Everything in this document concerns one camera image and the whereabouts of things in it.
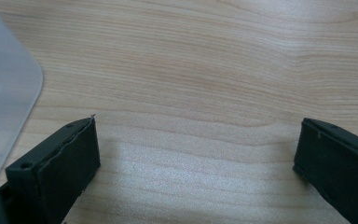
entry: light wood tabletop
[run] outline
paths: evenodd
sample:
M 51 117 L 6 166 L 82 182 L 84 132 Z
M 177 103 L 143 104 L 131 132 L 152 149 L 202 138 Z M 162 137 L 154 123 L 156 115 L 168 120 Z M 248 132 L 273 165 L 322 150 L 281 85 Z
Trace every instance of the light wood tabletop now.
M 102 166 L 67 224 L 347 222 L 292 167 L 303 118 L 358 134 L 358 0 L 0 0 L 0 17 L 44 72 L 5 166 L 96 114 Z

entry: translucent plastic container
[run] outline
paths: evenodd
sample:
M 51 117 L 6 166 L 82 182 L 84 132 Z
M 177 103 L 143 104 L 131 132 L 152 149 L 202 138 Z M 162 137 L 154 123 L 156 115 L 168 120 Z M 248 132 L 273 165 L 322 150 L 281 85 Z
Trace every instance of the translucent plastic container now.
M 0 20 L 0 169 L 42 88 L 42 71 Z

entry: wood grain surface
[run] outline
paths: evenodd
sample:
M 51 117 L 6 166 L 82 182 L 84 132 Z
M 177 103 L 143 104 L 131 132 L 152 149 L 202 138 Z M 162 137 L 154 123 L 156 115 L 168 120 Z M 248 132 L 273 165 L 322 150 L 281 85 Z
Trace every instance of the wood grain surface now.
M 0 0 L 0 17 L 45 79 L 6 166 L 96 114 L 102 167 L 67 224 L 347 222 L 292 166 L 304 117 L 358 134 L 358 0 Z

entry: plastic lid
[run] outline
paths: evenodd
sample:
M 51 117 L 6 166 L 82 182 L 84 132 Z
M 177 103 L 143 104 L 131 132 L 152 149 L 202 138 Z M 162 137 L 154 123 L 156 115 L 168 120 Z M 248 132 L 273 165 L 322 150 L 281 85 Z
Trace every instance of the plastic lid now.
M 42 88 L 42 70 L 0 21 L 0 169 Z

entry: black object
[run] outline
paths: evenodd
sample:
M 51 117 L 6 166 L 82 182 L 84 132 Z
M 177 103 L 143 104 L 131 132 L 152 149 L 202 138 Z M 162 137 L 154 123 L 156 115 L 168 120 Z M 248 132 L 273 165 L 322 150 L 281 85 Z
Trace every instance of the black object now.
M 63 126 L 6 168 L 0 223 L 61 223 L 100 166 L 94 117 Z
M 293 169 L 349 222 L 358 223 L 358 136 L 304 119 Z

